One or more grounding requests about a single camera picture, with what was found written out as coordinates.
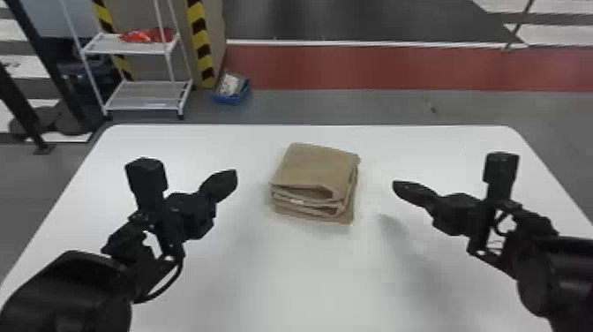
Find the yellow and black striped pillar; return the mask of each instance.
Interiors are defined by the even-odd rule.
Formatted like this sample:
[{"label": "yellow and black striped pillar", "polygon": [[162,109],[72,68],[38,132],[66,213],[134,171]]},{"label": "yellow and black striped pillar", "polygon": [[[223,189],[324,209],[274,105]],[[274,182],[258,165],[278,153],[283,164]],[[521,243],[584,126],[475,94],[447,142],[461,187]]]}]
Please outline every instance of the yellow and black striped pillar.
[{"label": "yellow and black striped pillar", "polygon": [[187,0],[187,19],[191,26],[191,43],[198,59],[198,69],[203,88],[213,88],[216,84],[214,60],[210,49],[210,36],[206,29],[206,11],[202,0]]},{"label": "yellow and black striped pillar", "polygon": [[[115,34],[116,29],[113,24],[113,18],[111,17],[111,13],[107,9],[107,6],[103,2],[103,0],[92,0],[93,1],[93,9],[94,14],[99,19],[99,23],[101,23],[101,28],[108,34]],[[125,79],[133,80],[131,76],[131,66],[128,60],[125,59],[122,55],[114,55],[113,61],[115,62],[116,67],[122,71]]]}]

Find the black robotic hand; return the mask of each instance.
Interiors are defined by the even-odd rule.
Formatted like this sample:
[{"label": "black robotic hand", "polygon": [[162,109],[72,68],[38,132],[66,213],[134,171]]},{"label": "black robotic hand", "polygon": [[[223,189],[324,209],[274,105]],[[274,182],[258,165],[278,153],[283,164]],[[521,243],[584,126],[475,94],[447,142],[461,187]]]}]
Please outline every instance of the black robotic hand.
[{"label": "black robotic hand", "polygon": [[[0,313],[2,332],[127,332],[132,303],[161,295],[180,276],[183,243],[214,226],[216,204],[237,186],[236,172],[213,174],[194,193],[167,199],[162,162],[140,158],[125,166],[138,210],[101,249],[106,256],[70,251],[15,291]],[[144,245],[156,236],[162,254]],[[175,274],[158,290],[169,272]]]},{"label": "black robotic hand", "polygon": [[[424,208],[435,228],[467,237],[468,254],[514,278],[524,306],[554,331],[593,331],[593,241],[559,236],[548,218],[510,199],[518,164],[518,155],[487,156],[483,200],[465,193],[439,196],[412,182],[394,181],[392,187]],[[508,216],[515,227],[502,232],[499,225]],[[501,250],[488,246],[492,233],[504,238]]]}]

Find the metal shelf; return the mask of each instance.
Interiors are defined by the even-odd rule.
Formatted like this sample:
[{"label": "metal shelf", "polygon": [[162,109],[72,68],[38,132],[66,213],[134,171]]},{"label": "metal shelf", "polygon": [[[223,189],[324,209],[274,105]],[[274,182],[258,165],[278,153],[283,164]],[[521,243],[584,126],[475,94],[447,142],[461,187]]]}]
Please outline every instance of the metal shelf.
[{"label": "metal shelf", "polygon": [[167,43],[162,42],[127,42],[119,39],[121,34],[97,34],[83,49],[86,55],[92,54],[170,54],[179,42],[179,33],[173,36],[173,40]]},{"label": "metal shelf", "polygon": [[191,91],[187,81],[123,81],[105,103],[105,109],[183,109]]},{"label": "metal shelf", "polygon": [[[83,48],[80,44],[79,36],[76,34],[76,29],[72,23],[68,7],[65,0],[58,0],[66,23],[70,28],[72,36],[74,37],[74,44],[79,51],[82,59],[82,64],[85,66],[86,74],[89,82],[93,88],[94,95],[97,102],[101,106],[103,116],[109,118],[109,112],[115,109],[137,109],[137,110],[156,110],[156,109],[173,109],[177,113],[178,119],[184,118],[184,105],[187,101],[187,96],[192,89],[193,80],[176,80],[173,72],[173,64],[171,63],[171,53],[179,46],[184,58],[185,70],[187,77],[191,78],[191,68],[188,61],[188,53],[185,45],[181,40],[179,33],[179,23],[175,14],[175,8],[172,0],[166,0],[171,15],[171,23],[173,24],[173,31],[176,31],[173,39],[170,42],[151,42],[151,43],[134,43],[122,41],[119,39],[121,34],[107,34],[102,30],[101,24],[98,20],[95,21],[97,27],[97,35]],[[162,0],[153,0],[154,16],[160,30],[161,37],[164,39],[164,25],[161,15]],[[101,95],[99,86],[94,81],[92,68],[88,62],[87,57],[91,55],[110,55],[112,61],[115,63],[115,55],[160,55],[164,56],[165,65],[167,66],[166,73],[169,74],[169,80],[161,81],[131,81],[126,78],[121,66],[117,67],[122,82],[117,86],[116,90],[111,94],[105,102]]]}]

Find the folded towel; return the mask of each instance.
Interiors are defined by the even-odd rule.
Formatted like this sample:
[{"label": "folded towel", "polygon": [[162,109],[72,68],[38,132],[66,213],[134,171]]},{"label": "folded towel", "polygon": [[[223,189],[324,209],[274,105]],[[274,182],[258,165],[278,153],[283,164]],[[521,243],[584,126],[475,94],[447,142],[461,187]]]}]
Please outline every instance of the folded towel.
[{"label": "folded towel", "polygon": [[275,210],[285,215],[351,223],[358,155],[293,143],[271,181]]}]

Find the gray floor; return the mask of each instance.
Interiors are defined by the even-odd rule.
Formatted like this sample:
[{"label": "gray floor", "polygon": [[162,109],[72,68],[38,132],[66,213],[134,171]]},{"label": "gray floor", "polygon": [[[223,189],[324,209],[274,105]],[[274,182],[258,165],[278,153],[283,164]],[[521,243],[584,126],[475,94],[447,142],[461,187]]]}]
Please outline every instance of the gray floor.
[{"label": "gray floor", "polygon": [[[193,94],[186,107],[185,122],[508,125],[528,141],[593,220],[590,105],[593,94],[318,90],[255,91],[244,105],[232,107],[214,104],[206,93],[199,92]],[[179,123],[170,112],[118,112],[114,117],[115,123]],[[49,156],[32,155],[32,147],[0,146],[1,277],[18,258],[92,145],[63,144]]]}]

